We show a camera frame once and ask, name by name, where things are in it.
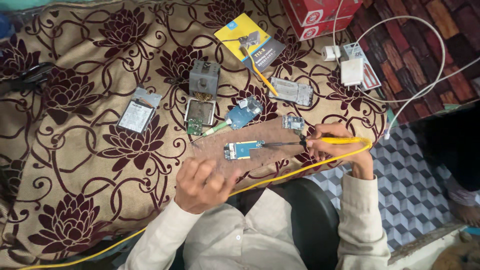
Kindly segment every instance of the wrist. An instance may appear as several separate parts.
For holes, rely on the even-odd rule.
[[[373,159],[368,151],[358,154],[359,156],[351,162],[352,176],[362,180],[373,180]]]
[[[178,196],[175,196],[173,198],[173,201],[178,205],[178,207],[180,207],[180,209],[182,209],[183,211],[185,211],[187,213],[190,213],[190,214],[193,214],[193,215],[199,215],[199,214],[202,214],[204,212],[204,210],[200,210],[200,209],[198,209],[198,207],[185,205],[184,203],[182,203],[181,200],[180,201],[178,200]]]

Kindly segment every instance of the hand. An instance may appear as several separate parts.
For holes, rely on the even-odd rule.
[[[215,160],[187,158],[177,173],[175,203],[184,211],[201,214],[224,203],[231,193],[240,169],[235,169],[228,180],[216,174],[208,178],[216,166]]]
[[[322,140],[318,140],[320,137],[341,137],[352,138],[350,133],[344,125],[340,123],[332,124],[317,124],[315,125],[315,132],[308,136],[308,152],[313,153],[313,157],[316,160],[325,160],[325,153],[328,153],[334,157],[351,153],[363,147],[362,143],[334,145],[326,143]],[[352,164],[352,176],[364,180],[372,180],[373,176],[373,160],[368,151],[362,151],[355,155],[351,155],[343,158],[342,160],[351,162]]]

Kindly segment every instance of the bedsheet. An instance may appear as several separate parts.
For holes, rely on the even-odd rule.
[[[264,75],[310,84],[311,108],[270,99],[262,81],[215,38],[242,13],[286,45]],[[336,38],[351,40],[347,32]],[[46,6],[1,45],[2,81],[38,63],[55,67],[41,89],[0,97],[0,267],[72,256],[106,236],[143,228],[173,199],[175,175],[193,155],[195,138],[183,116],[195,59],[222,65],[215,124],[238,100],[255,96],[264,110],[249,124],[289,114],[305,119],[305,135],[317,123],[340,122],[376,142],[387,107],[340,84],[336,63],[321,60],[322,46],[331,44],[331,35],[298,42],[277,0]],[[163,96],[142,135],[116,127],[139,83]],[[307,153],[279,160],[245,172],[236,189],[313,163]]]

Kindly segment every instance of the man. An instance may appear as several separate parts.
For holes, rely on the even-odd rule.
[[[340,123],[316,125],[307,142],[316,160],[324,159],[324,153],[339,156],[362,147],[317,140],[324,134],[353,137]],[[378,210],[372,157],[363,151],[344,160],[351,162],[352,171],[342,178],[337,269],[385,269],[390,251]],[[265,189],[243,216],[224,204],[240,171],[228,180],[222,175],[208,178],[215,165],[213,160],[196,158],[184,162],[174,200],[147,226],[121,270],[168,269],[184,241],[189,270],[306,269],[292,239],[290,204]]]

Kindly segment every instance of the yellow manual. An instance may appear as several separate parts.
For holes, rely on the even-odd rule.
[[[285,48],[285,45],[274,40],[245,13],[218,30],[215,36],[252,71],[251,59],[243,55],[240,48],[244,47],[251,54],[260,72],[267,68]]]

